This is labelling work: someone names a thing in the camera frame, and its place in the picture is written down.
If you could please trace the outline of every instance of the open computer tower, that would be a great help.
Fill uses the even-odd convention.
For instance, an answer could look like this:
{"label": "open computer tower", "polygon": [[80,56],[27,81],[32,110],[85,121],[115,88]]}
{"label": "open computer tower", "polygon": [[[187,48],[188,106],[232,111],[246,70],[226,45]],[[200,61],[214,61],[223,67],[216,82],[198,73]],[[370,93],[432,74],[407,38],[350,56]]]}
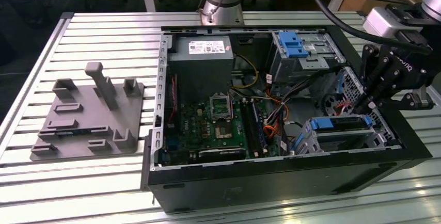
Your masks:
{"label": "open computer tower", "polygon": [[334,26],[168,27],[159,43],[140,187],[167,213],[359,191],[432,157],[398,110],[351,113],[361,58]]}

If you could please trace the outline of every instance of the white sticker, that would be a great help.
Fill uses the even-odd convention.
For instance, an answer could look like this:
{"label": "white sticker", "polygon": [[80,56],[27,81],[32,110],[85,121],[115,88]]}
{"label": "white sticker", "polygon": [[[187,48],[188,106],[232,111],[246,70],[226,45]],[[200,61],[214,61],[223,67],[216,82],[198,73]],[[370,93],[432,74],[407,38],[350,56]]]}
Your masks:
{"label": "white sticker", "polygon": [[266,78],[267,78],[267,83],[271,84],[272,83],[272,75],[267,74]]}
{"label": "white sticker", "polygon": [[194,41],[188,43],[188,53],[195,54],[219,54],[226,52],[223,41]]}
{"label": "white sticker", "polygon": [[305,48],[306,50],[315,50],[315,47],[314,47],[313,44],[311,44],[311,45],[305,45],[303,48]]}
{"label": "white sticker", "polygon": [[287,144],[283,142],[283,141],[281,141],[281,148],[285,150],[285,151],[287,151],[286,149],[287,149],[287,146],[286,146]]}

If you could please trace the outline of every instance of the aluminum extrusion table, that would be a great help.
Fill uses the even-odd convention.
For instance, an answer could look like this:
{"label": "aluminum extrusion table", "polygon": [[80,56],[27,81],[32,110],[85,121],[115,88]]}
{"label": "aluminum extrusion table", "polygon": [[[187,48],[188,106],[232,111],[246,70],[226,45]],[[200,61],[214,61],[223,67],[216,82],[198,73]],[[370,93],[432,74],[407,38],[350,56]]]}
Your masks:
{"label": "aluminum extrusion table", "polygon": [[[146,85],[139,137],[147,135],[155,105],[160,26],[199,25],[195,13],[77,13],[60,19],[0,127],[0,222],[139,223],[391,223],[441,219],[441,108],[403,111],[433,159],[398,171],[358,193],[224,207],[167,215],[150,192],[139,191],[143,141],[135,154],[64,162],[32,162],[31,146],[55,94],[57,78],[91,84],[88,61],[120,83]],[[338,17],[362,29],[354,12]],[[246,12],[247,25],[330,24],[318,12]],[[363,40],[347,35],[361,52]],[[440,95],[429,88],[437,104]]]}

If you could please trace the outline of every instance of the motherboard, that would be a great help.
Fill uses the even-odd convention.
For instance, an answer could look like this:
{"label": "motherboard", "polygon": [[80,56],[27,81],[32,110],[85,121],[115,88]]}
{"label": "motherboard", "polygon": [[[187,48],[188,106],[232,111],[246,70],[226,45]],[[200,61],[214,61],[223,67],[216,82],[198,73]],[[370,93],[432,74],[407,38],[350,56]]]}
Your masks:
{"label": "motherboard", "polygon": [[176,125],[166,133],[163,163],[186,165],[277,155],[262,132],[266,105],[215,95],[208,101],[182,104]]}

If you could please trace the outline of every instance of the green circuit board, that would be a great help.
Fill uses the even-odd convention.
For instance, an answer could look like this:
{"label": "green circuit board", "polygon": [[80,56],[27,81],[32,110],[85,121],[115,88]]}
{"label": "green circuit board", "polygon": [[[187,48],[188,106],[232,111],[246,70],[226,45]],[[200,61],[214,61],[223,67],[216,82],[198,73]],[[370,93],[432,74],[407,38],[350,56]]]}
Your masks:
{"label": "green circuit board", "polygon": [[[226,112],[223,104],[214,103],[215,114]],[[267,114],[264,102],[256,101],[255,106],[263,120]],[[231,103],[232,118],[227,120],[212,120],[210,108],[210,101],[180,105],[179,131],[166,137],[168,165],[187,164],[191,153],[203,149],[243,148],[247,150],[239,102]],[[274,145],[267,146],[267,151],[267,156],[277,156],[278,151]]]}
{"label": "green circuit board", "polygon": [[231,120],[211,120],[210,102],[183,105],[180,112],[180,142],[187,149],[246,148],[247,141],[242,130],[240,110],[236,106],[232,105],[234,117]]}

